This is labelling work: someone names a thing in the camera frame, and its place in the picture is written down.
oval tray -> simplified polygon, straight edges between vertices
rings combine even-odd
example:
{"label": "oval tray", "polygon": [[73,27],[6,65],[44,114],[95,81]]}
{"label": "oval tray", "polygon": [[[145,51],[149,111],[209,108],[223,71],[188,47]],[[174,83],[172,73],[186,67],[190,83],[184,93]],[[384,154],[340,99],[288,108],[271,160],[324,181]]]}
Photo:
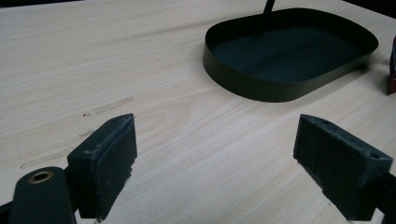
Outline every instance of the oval tray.
{"label": "oval tray", "polygon": [[204,67],[235,94],[287,102],[362,66],[377,46],[375,36],[352,21],[290,8],[212,26]]}

screw hole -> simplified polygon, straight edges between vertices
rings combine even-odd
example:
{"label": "screw hole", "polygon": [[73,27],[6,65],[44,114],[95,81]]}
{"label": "screw hole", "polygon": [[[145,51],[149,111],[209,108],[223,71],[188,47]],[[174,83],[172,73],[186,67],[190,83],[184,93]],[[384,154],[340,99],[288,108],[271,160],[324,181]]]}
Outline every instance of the screw hole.
{"label": "screw hole", "polygon": [[370,156],[371,156],[372,158],[374,158],[374,159],[379,159],[379,156],[376,155],[376,154],[374,154],[374,153],[370,154]]}
{"label": "screw hole", "polygon": [[39,184],[39,183],[42,183],[44,181],[49,180],[52,176],[53,176],[53,172],[51,172],[51,171],[43,171],[43,172],[37,173],[35,175],[32,175],[29,178],[29,183],[31,183],[31,184]]}

wooden table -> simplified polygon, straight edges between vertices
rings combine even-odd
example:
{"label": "wooden table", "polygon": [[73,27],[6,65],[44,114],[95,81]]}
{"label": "wooden table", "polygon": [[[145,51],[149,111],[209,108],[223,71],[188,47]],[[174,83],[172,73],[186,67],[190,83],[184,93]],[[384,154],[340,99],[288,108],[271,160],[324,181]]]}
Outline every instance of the wooden table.
{"label": "wooden table", "polygon": [[[300,114],[396,158],[387,96],[394,19],[343,1],[276,1],[370,30],[366,70],[282,104],[230,93],[205,72],[207,29],[259,0],[87,0],[0,9],[0,204],[106,120],[134,113],[138,158],[105,223],[347,223],[292,157]],[[395,166],[391,172],[396,173]],[[370,223],[380,223],[376,211]],[[93,223],[94,220],[80,220]]]}

black clamp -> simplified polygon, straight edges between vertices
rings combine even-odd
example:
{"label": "black clamp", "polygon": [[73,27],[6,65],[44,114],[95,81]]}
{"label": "black clamp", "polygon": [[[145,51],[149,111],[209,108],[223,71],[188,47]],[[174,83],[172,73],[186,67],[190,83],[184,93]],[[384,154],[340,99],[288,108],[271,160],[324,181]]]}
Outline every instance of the black clamp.
{"label": "black clamp", "polygon": [[108,120],[68,156],[68,167],[46,167],[22,177],[13,202],[0,206],[1,224],[76,223],[107,217],[137,157],[134,115]]}
{"label": "black clamp", "polygon": [[301,115],[294,158],[348,220],[371,220],[375,208],[383,223],[396,223],[393,159],[335,124]]}

light wood surface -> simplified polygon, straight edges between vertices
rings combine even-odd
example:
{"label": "light wood surface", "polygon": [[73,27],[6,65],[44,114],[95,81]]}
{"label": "light wood surface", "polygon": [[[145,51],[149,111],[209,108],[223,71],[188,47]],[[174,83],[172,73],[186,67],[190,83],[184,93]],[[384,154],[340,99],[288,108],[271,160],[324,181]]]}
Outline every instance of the light wood surface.
{"label": "light wood surface", "polygon": [[[379,47],[368,69],[270,104],[224,90],[202,65],[210,26],[263,7],[88,0],[0,8],[0,204],[23,175],[64,168],[102,123],[134,113],[138,158],[104,223],[347,223],[292,158],[298,119],[327,119],[396,158],[396,95],[386,95],[396,22],[343,1],[276,1],[274,10],[352,20]],[[381,219],[376,211],[367,223]]]}

